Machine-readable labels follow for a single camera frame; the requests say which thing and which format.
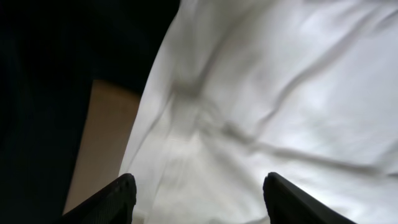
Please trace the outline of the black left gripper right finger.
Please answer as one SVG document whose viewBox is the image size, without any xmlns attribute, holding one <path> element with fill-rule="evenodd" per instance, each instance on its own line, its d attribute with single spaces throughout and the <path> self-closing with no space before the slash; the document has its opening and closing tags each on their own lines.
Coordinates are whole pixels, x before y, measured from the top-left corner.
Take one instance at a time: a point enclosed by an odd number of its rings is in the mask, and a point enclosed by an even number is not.
<svg viewBox="0 0 398 224">
<path fill-rule="evenodd" d="M 271 224 L 354 224 L 276 172 L 265 177 L 263 192 Z"/>
</svg>

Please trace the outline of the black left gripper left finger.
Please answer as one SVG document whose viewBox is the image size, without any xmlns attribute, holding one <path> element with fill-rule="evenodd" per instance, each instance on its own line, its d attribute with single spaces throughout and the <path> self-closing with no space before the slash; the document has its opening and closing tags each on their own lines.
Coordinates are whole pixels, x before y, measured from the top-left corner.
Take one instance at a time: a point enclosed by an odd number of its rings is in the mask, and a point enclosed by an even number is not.
<svg viewBox="0 0 398 224">
<path fill-rule="evenodd" d="M 131 224 L 136 181 L 123 174 L 60 218 L 60 224 Z"/>
</svg>

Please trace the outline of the white t-shirt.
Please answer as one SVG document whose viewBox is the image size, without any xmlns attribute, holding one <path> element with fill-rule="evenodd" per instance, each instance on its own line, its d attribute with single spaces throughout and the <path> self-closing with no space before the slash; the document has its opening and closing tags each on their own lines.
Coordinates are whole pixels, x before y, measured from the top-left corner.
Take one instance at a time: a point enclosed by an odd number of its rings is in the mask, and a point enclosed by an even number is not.
<svg viewBox="0 0 398 224">
<path fill-rule="evenodd" d="M 144 223 L 269 223 L 276 172 L 397 222 L 397 2 L 182 1 L 120 168 Z"/>
</svg>

